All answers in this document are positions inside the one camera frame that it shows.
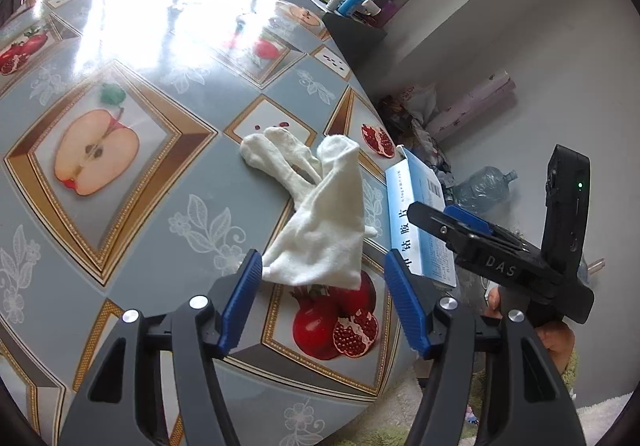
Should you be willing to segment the person's right hand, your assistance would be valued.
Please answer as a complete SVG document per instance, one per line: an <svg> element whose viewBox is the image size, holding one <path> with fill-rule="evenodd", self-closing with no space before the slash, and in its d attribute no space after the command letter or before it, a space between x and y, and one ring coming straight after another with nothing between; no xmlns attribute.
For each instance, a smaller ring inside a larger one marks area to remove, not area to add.
<svg viewBox="0 0 640 446"><path fill-rule="evenodd" d="M493 318L501 318L501 297L499 286L491 284L486 291L487 307L485 315ZM566 370L570 363L570 356L574 352L575 335L563 322L551 322L536 329L538 338L544 344L549 356L560 374Z"/></svg>

